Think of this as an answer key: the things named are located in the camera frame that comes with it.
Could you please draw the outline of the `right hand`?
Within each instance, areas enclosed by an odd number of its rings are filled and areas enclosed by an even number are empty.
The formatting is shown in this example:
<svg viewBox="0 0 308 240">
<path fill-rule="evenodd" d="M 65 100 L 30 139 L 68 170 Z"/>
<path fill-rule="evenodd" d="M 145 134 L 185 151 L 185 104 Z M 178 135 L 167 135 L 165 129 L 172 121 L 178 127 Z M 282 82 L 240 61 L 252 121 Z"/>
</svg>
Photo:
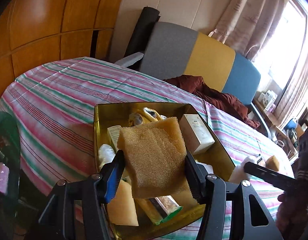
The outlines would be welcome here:
<svg viewBox="0 0 308 240">
<path fill-rule="evenodd" d="M 282 235 L 299 235 L 308 223 L 308 197 L 304 194 L 278 196 L 279 205 L 276 225 Z"/>
</svg>

